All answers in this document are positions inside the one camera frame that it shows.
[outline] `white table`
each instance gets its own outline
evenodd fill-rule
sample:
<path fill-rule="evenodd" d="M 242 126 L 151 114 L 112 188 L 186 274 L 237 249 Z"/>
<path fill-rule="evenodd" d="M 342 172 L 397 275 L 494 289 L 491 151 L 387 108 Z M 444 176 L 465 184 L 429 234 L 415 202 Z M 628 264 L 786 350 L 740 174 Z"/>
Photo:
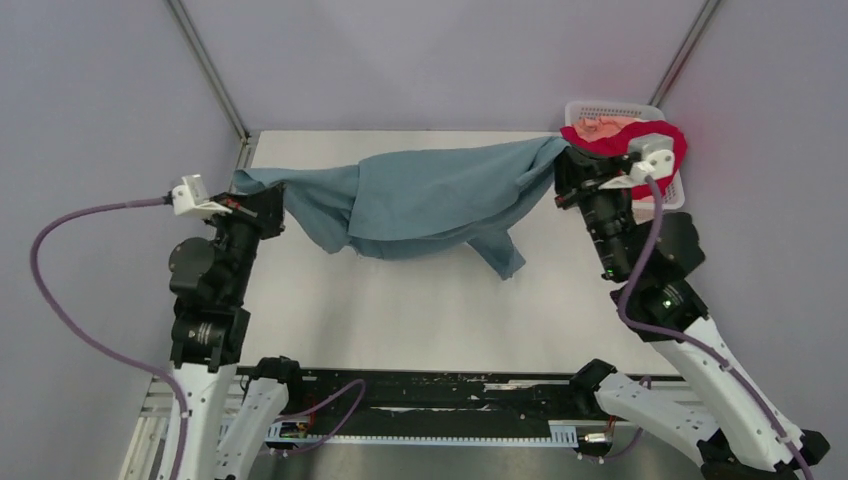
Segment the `white table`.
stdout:
<path fill-rule="evenodd" d="M 266 131 L 254 167 L 327 168 L 397 150 L 474 147 L 540 132 Z M 577 371 L 593 358 L 629 373 L 675 370 L 618 320 L 576 211 L 553 192 L 510 233 L 527 259 L 501 281 L 469 247 L 386 262 L 328 255 L 294 218 L 263 242 L 246 296 L 242 364 L 285 355 L 304 367 Z"/>

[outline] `orange cloth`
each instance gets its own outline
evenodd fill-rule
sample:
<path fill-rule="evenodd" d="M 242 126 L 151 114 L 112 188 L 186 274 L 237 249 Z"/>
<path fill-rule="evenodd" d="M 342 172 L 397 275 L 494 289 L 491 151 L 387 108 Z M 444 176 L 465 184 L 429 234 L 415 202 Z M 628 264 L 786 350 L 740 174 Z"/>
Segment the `orange cloth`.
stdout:
<path fill-rule="evenodd" d="M 581 118 L 572 127 L 577 132 L 577 136 L 587 142 L 594 142 L 616 135 L 622 128 L 638 121 L 640 121 L 638 118 L 633 117 L 599 116 L 596 118 Z"/>

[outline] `folded cloth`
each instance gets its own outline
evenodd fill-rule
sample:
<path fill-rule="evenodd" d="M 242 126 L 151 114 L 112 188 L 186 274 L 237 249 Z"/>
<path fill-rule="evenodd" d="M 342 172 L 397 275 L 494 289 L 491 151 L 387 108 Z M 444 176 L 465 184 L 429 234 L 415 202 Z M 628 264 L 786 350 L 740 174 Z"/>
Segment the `folded cloth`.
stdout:
<path fill-rule="evenodd" d="M 638 118 L 624 116 L 599 116 L 596 118 L 584 117 L 573 124 L 574 131 L 583 140 L 594 142 L 602 138 L 611 137 L 621 131 L 622 128 L 633 122 L 640 121 Z"/>
<path fill-rule="evenodd" d="M 251 168 L 233 183 L 253 193 L 285 182 L 286 210 L 327 253 L 350 246 L 397 260 L 467 242 L 505 280 L 525 263 L 507 230 L 548 191 L 567 145 L 543 137 L 386 153 L 327 170 Z"/>
<path fill-rule="evenodd" d="M 563 138 L 568 140 L 569 143 L 600 155 L 624 155 L 627 153 L 627 147 L 630 144 L 630 141 L 634 138 L 642 137 L 651 133 L 668 135 L 672 138 L 672 140 L 674 140 L 672 150 L 674 151 L 675 173 L 680 169 L 680 164 L 683 162 L 683 157 L 686 155 L 687 145 L 683 132 L 674 125 L 663 120 L 634 122 L 630 125 L 626 125 L 620 132 L 611 137 L 601 138 L 594 141 L 584 140 L 577 130 L 571 126 L 561 128 L 560 133 L 562 133 Z M 657 185 L 659 185 L 660 191 L 663 194 L 665 194 L 666 188 L 671 185 L 671 181 L 673 179 L 674 175 L 672 174 L 668 177 L 657 180 Z M 639 200 L 650 197 L 651 189 L 647 185 L 640 185 L 632 189 L 632 194 L 634 200 Z"/>

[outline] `white wall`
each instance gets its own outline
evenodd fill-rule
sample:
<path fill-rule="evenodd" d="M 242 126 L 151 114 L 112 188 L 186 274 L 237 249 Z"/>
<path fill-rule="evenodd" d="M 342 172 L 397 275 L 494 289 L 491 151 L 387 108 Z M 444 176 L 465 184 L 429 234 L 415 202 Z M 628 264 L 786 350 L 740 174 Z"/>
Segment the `white wall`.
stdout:
<path fill-rule="evenodd" d="M 553 131 L 648 101 L 702 0 L 186 0 L 250 130 Z"/>
<path fill-rule="evenodd" d="M 695 285 L 772 400 L 848 442 L 848 3 L 725 2 L 664 109 L 690 142 Z"/>
<path fill-rule="evenodd" d="M 235 136 L 161 1 L 4 2 L 0 14 L 0 476 L 113 479 L 149 376 L 73 337 L 39 297 L 30 243 L 49 221 L 226 185 Z M 167 361 L 167 257 L 199 233 L 165 208 L 106 214 L 44 245 L 46 279 L 93 335 Z"/>

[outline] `laundry basket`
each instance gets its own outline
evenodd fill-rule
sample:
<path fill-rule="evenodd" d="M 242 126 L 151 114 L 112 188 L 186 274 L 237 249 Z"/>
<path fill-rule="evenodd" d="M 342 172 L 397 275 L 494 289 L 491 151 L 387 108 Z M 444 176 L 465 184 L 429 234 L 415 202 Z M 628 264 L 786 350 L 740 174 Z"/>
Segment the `laundry basket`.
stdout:
<path fill-rule="evenodd" d="M 665 116 L 656 107 L 640 105 L 638 103 L 617 102 L 595 102 L 575 101 L 568 102 L 565 106 L 565 124 L 573 125 L 581 118 L 595 118 L 598 116 L 622 116 L 635 117 L 641 120 L 665 120 Z M 677 210 L 683 206 L 686 197 L 683 194 L 683 180 L 680 171 L 674 174 L 674 178 L 663 195 L 663 210 Z M 637 223 L 646 222 L 654 217 L 654 199 L 646 197 L 633 201 L 633 217 Z"/>

